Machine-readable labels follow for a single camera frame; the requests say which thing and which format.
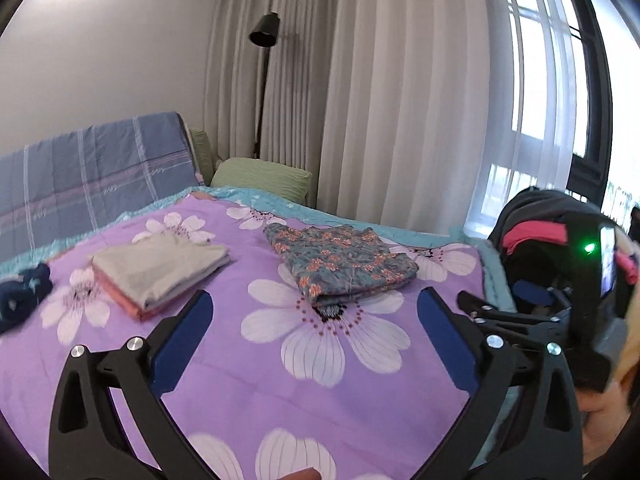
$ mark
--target purple bedsheet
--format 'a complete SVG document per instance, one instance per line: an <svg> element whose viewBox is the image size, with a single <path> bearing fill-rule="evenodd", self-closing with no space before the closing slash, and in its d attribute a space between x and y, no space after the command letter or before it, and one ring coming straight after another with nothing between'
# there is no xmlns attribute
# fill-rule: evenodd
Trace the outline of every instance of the purple bedsheet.
<svg viewBox="0 0 640 480"><path fill-rule="evenodd" d="M0 339L0 410L45 470L53 397L70 348L119 348L131 336L147 336L159 320L129 318L82 269L105 245L172 229L194 240L213 235L234 260L202 284L214 301L213 322L176 390L162 398L217 475L275 480L306 466L323 480L415 473L468 398L418 321L417 295L432 285L450 306L463 288L482 296L476 250L451 244L408 251L420 266L416 280L336 308L329 318L323 312L322 322L264 237L262 228L273 221L305 227L189 196L95 235L51 264L52 295L19 331ZM189 295L163 315L175 314ZM134 449L155 464L121 409L121 394L114 398Z"/></svg>

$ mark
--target silver bolt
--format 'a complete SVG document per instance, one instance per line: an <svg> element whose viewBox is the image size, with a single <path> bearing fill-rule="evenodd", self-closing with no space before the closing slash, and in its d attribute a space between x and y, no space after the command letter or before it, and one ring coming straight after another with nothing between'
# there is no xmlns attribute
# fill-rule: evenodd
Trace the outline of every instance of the silver bolt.
<svg viewBox="0 0 640 480"><path fill-rule="evenodd" d="M504 340L499 335L492 334L487 337L486 343L491 348L502 348L502 346L504 345Z"/></svg>
<svg viewBox="0 0 640 480"><path fill-rule="evenodd" d="M131 351L139 350L142 348L142 345L145 343L145 340L141 337L135 336L127 341L127 348Z"/></svg>
<svg viewBox="0 0 640 480"><path fill-rule="evenodd" d="M80 357L84 354L84 346L76 345L71 349L71 357Z"/></svg>
<svg viewBox="0 0 640 480"><path fill-rule="evenodd" d="M546 346L546 351L551 355L560 355L562 353L562 349L558 343L549 343Z"/></svg>

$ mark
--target white wall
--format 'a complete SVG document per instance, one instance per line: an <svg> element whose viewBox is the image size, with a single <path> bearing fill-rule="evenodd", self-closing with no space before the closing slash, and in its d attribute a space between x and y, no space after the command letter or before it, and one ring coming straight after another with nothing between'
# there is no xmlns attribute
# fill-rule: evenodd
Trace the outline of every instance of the white wall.
<svg viewBox="0 0 640 480"><path fill-rule="evenodd" d="M0 36L0 154L177 110L202 127L217 0L24 0Z"/></svg>

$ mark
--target pillow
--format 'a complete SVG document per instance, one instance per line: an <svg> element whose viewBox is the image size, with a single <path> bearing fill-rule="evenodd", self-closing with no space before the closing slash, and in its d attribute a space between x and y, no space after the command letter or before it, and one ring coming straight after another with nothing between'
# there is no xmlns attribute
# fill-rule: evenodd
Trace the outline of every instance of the pillow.
<svg viewBox="0 0 640 480"><path fill-rule="evenodd" d="M253 187L303 204L311 173L255 158L230 158L220 164L211 187Z"/></svg>
<svg viewBox="0 0 640 480"><path fill-rule="evenodd" d="M208 186L213 177L213 158L211 156L209 137L207 137L207 134L202 130L189 128L189 133L193 145L193 154L198 163L200 174L204 179L205 185Z"/></svg>

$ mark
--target beige folded shirt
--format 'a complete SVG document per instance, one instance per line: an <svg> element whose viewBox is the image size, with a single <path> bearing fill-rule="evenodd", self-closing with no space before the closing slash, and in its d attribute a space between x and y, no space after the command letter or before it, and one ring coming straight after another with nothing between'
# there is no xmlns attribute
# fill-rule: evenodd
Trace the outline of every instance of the beige folded shirt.
<svg viewBox="0 0 640 480"><path fill-rule="evenodd" d="M142 310L172 300L225 265L222 245L197 244L169 232L134 244L106 247L92 264Z"/></svg>

